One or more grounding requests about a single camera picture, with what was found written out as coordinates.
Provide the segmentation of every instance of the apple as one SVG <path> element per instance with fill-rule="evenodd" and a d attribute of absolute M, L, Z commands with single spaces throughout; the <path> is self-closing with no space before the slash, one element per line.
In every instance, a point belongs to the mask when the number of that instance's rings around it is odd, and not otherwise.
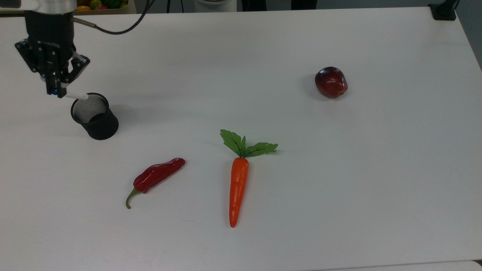
<path fill-rule="evenodd" d="M 109 8 L 105 5 L 98 5 L 95 7 L 95 10 L 108 10 Z"/>
<path fill-rule="evenodd" d="M 345 75 L 335 67 L 322 68 L 315 76 L 315 84 L 321 94 L 328 98 L 338 98 L 348 89 Z"/>

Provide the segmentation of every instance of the carrot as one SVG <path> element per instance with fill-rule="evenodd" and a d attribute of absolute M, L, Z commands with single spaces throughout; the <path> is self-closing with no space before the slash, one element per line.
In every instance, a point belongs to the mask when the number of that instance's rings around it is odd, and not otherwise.
<path fill-rule="evenodd" d="M 231 167 L 231 188 L 229 189 L 229 225 L 236 226 L 248 179 L 249 162 L 243 157 L 234 159 Z"/>
<path fill-rule="evenodd" d="M 241 139 L 241 136 L 227 130 L 221 130 L 221 137 L 224 139 L 224 145 L 239 156 L 234 159 L 231 167 L 231 187 L 229 189 L 229 225 L 234 228 L 238 223 L 246 180 L 248 179 L 249 162 L 246 157 L 276 152 L 278 144 L 259 142 L 254 146 L 246 147 L 245 136 Z"/>

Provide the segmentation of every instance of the table surface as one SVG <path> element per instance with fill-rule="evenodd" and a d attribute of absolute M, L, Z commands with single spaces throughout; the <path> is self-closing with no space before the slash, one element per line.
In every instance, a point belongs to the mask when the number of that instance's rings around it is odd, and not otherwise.
<path fill-rule="evenodd" d="M 481 271 L 482 267 L 474 261 L 408 264 L 364 268 L 338 269 L 340 271 Z"/>
<path fill-rule="evenodd" d="M 121 30 L 137 15 L 85 16 Z M 482 258 L 482 73 L 459 21 L 429 8 L 148 14 L 110 36 L 76 25 L 91 59 L 70 86 L 109 100 L 96 141 L 45 94 L 0 18 L 0 266 L 40 270 L 300 271 Z M 320 95 L 340 68 L 349 89 Z M 235 154 L 248 144 L 236 228 Z M 186 166 L 124 201 L 145 168 Z"/>

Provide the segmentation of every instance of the carrot leaf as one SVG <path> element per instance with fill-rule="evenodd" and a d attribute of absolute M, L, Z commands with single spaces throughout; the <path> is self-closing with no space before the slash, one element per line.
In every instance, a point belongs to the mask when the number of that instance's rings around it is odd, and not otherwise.
<path fill-rule="evenodd" d="M 244 150 L 243 157 L 259 156 L 261 154 L 267 154 L 271 152 L 276 152 L 278 144 L 270 144 L 266 142 L 259 142 L 256 145 L 247 147 Z"/>
<path fill-rule="evenodd" d="M 243 139 L 241 139 L 241 136 L 237 135 L 236 133 L 224 129 L 221 130 L 220 135 L 224 140 L 224 145 L 239 155 L 239 157 L 243 157 L 244 150 L 246 149 L 245 136 Z"/>

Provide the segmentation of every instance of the green stem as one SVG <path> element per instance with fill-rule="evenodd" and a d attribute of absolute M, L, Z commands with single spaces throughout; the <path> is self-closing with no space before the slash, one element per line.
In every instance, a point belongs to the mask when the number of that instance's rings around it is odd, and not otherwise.
<path fill-rule="evenodd" d="M 131 194 L 127 197 L 127 200 L 125 200 L 125 206 L 127 209 L 130 209 L 131 207 L 129 206 L 129 200 L 134 197 L 134 195 L 139 194 L 140 192 L 137 191 L 135 188 L 132 190 Z"/>

